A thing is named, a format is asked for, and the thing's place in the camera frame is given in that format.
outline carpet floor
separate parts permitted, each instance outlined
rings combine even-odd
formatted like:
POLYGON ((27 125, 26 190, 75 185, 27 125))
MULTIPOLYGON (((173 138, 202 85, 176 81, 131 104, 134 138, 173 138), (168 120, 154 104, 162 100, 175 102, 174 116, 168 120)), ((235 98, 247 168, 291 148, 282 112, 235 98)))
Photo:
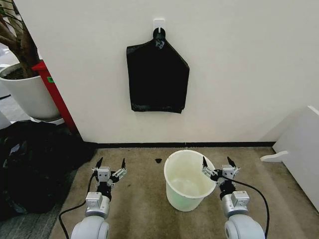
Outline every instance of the carpet floor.
MULTIPOLYGON (((236 180, 251 184, 263 192, 270 207, 269 239, 314 239, 319 235, 319 215, 302 189, 282 163, 264 163, 260 157, 273 154, 270 147, 191 148, 204 154, 216 168, 227 164, 230 156, 241 167, 236 180)), ((164 163, 181 148, 100 149, 90 162, 77 171, 63 210, 85 200, 88 180, 100 157, 103 166, 117 170, 126 159, 128 173, 112 190, 110 224, 112 239, 224 239, 223 215, 219 189, 205 198, 192 212, 180 212, 167 201, 164 163), (158 164, 156 158, 163 161, 158 164)), ((258 193, 245 186, 250 196, 249 215, 263 228, 266 210, 258 193)), ((73 227, 84 218, 85 206, 63 215, 71 236, 73 227)), ((56 221, 51 239, 65 238, 56 221)))

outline black cable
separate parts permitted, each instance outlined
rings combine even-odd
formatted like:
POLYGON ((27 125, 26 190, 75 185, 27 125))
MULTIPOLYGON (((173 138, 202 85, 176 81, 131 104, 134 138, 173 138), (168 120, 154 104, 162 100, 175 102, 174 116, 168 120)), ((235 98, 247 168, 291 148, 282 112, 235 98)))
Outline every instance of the black cable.
POLYGON ((229 181, 232 181, 234 183, 238 183, 238 184, 242 184, 246 187, 249 187, 249 188, 252 188, 254 190, 256 190, 260 196, 264 199, 264 202, 265 202, 265 206, 266 206, 266 211, 267 211, 267 222, 266 222, 266 230, 265 230, 265 238, 267 238, 267 235, 268 235, 268 229, 269 229, 269 220, 270 220, 270 217, 269 217, 269 207, 268 207, 268 203, 267 203, 267 200, 265 198, 265 196, 255 187, 249 185, 249 184, 246 184, 246 183, 242 183, 242 182, 239 182, 239 181, 236 181, 236 180, 233 180, 233 179, 230 179, 230 178, 227 178, 225 176, 223 176, 224 179, 227 179, 229 181))
MULTIPOLYGON (((91 176, 91 178, 90 178, 89 185, 88 185, 88 190, 87 190, 86 194, 88 194, 88 193, 90 192, 91 182, 92 182, 92 179, 93 179, 94 176, 95 176, 94 173, 92 173, 92 176, 91 176)), ((63 214, 65 214, 65 213, 67 213, 67 212, 70 212, 70 211, 72 211, 72 210, 75 210, 75 209, 77 209, 77 208, 82 207, 85 203, 86 203, 86 201, 84 200, 84 202, 81 203, 80 205, 78 205, 78 206, 76 206, 76 207, 73 207, 73 208, 70 208, 70 209, 67 209, 67 210, 65 210, 65 211, 63 211, 63 212, 61 212, 61 213, 59 214, 59 222, 60 222, 60 225, 61 225, 61 227, 62 227, 62 229, 63 229, 63 231, 64 231, 64 234, 65 234, 66 239, 69 239, 69 235, 68 235, 68 231, 66 230, 66 228, 65 228, 65 226, 64 226, 64 224, 63 224, 63 222, 62 222, 61 216, 62 216, 63 214)))

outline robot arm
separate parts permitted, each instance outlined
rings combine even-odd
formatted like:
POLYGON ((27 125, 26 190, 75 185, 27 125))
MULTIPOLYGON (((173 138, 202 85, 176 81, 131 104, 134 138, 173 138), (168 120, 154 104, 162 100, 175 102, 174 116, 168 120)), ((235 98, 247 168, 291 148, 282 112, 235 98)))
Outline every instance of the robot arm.
POLYGON ((92 168, 97 180, 97 191, 88 192, 86 196, 85 218, 73 229, 71 239, 108 239, 109 224, 105 219, 109 215, 110 201, 112 199, 111 189, 127 173, 125 160, 122 167, 116 172, 110 167, 102 166, 102 159, 92 168))
POLYGON ((225 234, 228 239, 265 239, 262 227, 248 216, 249 196, 246 191, 236 191, 232 183, 240 168, 228 157, 228 165, 222 169, 211 170, 203 157, 202 172, 216 182, 220 188, 220 199, 228 221, 225 223, 225 234))

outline gray carpet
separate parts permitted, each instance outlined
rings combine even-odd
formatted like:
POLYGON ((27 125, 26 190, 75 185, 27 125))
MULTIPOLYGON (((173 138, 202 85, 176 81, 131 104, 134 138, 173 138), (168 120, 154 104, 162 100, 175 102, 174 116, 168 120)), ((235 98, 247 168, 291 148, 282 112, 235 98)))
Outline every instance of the gray carpet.
POLYGON ((0 110, 9 121, 30 119, 12 96, 0 100, 0 110))
POLYGON ((76 170, 73 170, 66 178, 65 183, 61 188, 60 199, 51 211, 45 214, 29 213, 0 222, 0 239, 49 238, 64 200, 68 195, 75 174, 76 170))
MULTIPOLYGON (((112 189, 112 201, 107 222, 112 239, 225 239, 219 189, 205 198, 192 212, 174 209, 166 198, 163 168, 167 157, 182 148, 118 148, 100 149, 90 162, 83 164, 74 178, 63 210, 79 205, 85 199, 86 187, 100 157, 103 166, 112 170, 121 166, 125 157, 128 173, 112 189), (160 164, 156 158, 162 158, 160 164)), ((319 235, 319 215, 302 189, 282 163, 265 163, 260 157, 272 154, 270 147, 194 148, 204 154, 215 167, 227 163, 230 156, 241 167, 236 180, 260 189, 270 208, 268 239, 315 239, 319 235)), ((265 205, 258 193, 246 190, 250 196, 249 214, 265 227, 265 205)), ((71 235, 74 226, 84 218, 85 207, 63 215, 71 235)), ((56 222, 51 239, 63 239, 56 222)))

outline black baseboard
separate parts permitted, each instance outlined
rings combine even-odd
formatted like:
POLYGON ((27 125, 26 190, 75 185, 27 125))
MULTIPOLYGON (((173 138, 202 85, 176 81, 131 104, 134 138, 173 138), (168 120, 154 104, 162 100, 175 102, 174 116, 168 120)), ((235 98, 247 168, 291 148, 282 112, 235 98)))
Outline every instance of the black baseboard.
POLYGON ((97 148, 272 147, 275 142, 98 143, 97 148))

